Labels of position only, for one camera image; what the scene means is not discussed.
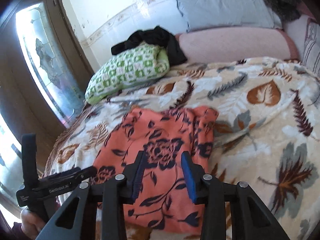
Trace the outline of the person's left hand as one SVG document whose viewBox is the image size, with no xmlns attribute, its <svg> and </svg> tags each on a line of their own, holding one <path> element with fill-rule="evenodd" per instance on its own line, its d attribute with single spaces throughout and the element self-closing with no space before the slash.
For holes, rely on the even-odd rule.
<svg viewBox="0 0 320 240">
<path fill-rule="evenodd" d="M 36 239 L 46 223 L 36 213 L 28 209 L 21 211 L 21 229 L 22 232 L 30 239 Z"/>
</svg>

